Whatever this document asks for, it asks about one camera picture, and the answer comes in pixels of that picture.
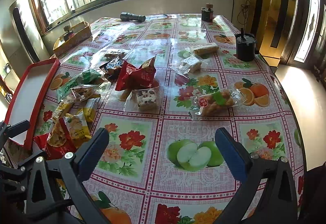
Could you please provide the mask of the dorayaki clear packet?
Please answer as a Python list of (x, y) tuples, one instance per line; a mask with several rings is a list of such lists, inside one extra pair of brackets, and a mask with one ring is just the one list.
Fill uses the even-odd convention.
[(98, 90), (99, 84), (80, 84), (70, 89), (74, 102), (88, 100)]

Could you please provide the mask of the white tower air conditioner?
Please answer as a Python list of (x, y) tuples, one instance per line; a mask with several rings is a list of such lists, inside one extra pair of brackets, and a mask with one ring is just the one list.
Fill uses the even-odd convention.
[(34, 21), (28, 0), (15, 0), (9, 7), (12, 24), (19, 42), (32, 63), (50, 58)]

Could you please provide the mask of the fried snack green label packet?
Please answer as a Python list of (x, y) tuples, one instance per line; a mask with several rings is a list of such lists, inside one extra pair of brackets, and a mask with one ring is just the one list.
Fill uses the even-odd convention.
[(214, 117), (246, 102), (247, 97), (235, 87), (227, 87), (210, 94), (196, 95), (191, 98), (189, 116), (192, 120)]

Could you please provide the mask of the floral plastic tablecloth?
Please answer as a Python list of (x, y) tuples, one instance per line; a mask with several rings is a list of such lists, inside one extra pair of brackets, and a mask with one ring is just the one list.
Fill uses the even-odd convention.
[[(214, 142), (223, 127), (248, 152), (261, 158), (286, 157), (292, 168), (297, 203), (302, 204), (304, 155), (295, 115), (281, 84), (260, 56), (237, 59), (237, 29), (224, 17), (202, 22), (196, 14), (154, 15), (145, 22), (100, 18), (92, 36), (60, 57), (60, 68), (41, 105), (34, 136), (50, 132), (57, 90), (79, 73), (100, 66), (108, 49), (128, 50), (135, 67), (156, 57), (157, 110), (124, 111), (131, 95), (104, 82), (90, 133), (109, 132), (109, 144), (84, 185), (112, 223), (212, 223), (240, 186)], [(171, 69), (195, 55), (192, 46), (216, 43), (201, 56), (201, 68), (188, 77)], [(247, 100), (217, 116), (192, 120), (191, 98), (235, 87)]]

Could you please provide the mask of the yellow biscuit packet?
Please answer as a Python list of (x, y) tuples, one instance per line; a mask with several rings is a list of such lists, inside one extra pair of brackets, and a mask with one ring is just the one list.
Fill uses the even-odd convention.
[(82, 109), (76, 115), (66, 113), (62, 118), (76, 148), (92, 138)]

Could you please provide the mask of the small yellow snack packet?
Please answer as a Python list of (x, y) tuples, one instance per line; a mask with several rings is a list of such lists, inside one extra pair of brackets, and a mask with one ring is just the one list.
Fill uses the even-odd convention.
[(74, 101), (72, 99), (62, 99), (52, 114), (52, 122), (55, 123), (59, 118), (63, 117), (70, 110), (73, 104)]

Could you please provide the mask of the nougat in clear wrapper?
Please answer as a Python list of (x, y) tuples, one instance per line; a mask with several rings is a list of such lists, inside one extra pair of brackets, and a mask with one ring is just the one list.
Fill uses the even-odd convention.
[(145, 112), (157, 110), (160, 106), (160, 88), (132, 90), (124, 111)]

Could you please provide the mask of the small yellow candy packet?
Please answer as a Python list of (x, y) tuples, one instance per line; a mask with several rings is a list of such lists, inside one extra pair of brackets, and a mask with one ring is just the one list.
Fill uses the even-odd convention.
[(83, 107), (83, 113), (87, 122), (91, 123), (95, 119), (100, 97), (90, 98)]

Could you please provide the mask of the dark jar in box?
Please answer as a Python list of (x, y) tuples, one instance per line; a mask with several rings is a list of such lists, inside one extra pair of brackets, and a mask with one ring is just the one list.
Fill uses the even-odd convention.
[(70, 25), (66, 25), (64, 27), (64, 32), (65, 32), (65, 34), (63, 36), (63, 39), (65, 42), (74, 36), (74, 30)]

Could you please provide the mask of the red snack packet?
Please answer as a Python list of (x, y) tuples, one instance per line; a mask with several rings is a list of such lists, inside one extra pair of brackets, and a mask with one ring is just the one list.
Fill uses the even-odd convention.
[(40, 150), (46, 152), (48, 160), (60, 159), (68, 152), (77, 151), (62, 117), (49, 133), (34, 136), (34, 142)]

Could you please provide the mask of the clear wrapped white cake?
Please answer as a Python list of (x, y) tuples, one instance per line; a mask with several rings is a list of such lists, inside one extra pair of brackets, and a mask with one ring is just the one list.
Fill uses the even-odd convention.
[(176, 64), (173, 64), (171, 69), (183, 77), (188, 77), (190, 73), (195, 73), (195, 71), (198, 71), (201, 68), (202, 61), (203, 59), (200, 57), (190, 55)]

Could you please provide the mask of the clear wrapped yellow cake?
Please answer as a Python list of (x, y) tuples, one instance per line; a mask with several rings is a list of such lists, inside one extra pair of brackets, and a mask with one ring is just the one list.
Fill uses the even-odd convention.
[(192, 46), (189, 48), (189, 51), (196, 56), (205, 56), (209, 55), (211, 53), (217, 52), (219, 49), (219, 46), (216, 43), (207, 43), (205, 45), (200, 46)]

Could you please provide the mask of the clear wrapped brown pastry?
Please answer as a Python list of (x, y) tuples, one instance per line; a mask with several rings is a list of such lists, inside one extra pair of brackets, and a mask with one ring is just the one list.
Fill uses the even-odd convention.
[(129, 53), (128, 50), (125, 49), (108, 49), (105, 52), (105, 58), (113, 59), (115, 57), (124, 58)]

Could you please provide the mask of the red rimmed white tray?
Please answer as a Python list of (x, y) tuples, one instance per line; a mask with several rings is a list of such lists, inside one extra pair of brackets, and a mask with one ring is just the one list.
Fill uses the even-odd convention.
[(57, 58), (50, 58), (28, 66), (9, 104), (5, 123), (12, 126), (25, 120), (30, 123), (26, 131), (12, 137), (13, 142), (27, 151), (32, 149), (41, 104), (59, 65)]

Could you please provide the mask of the red popcorn snack bag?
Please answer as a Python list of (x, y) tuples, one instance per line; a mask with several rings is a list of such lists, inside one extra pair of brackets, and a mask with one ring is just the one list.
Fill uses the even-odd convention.
[(146, 60), (139, 68), (124, 61), (122, 69), (120, 70), (116, 91), (126, 89), (147, 89), (156, 88), (159, 82), (154, 78), (156, 68), (154, 66), (156, 57)]

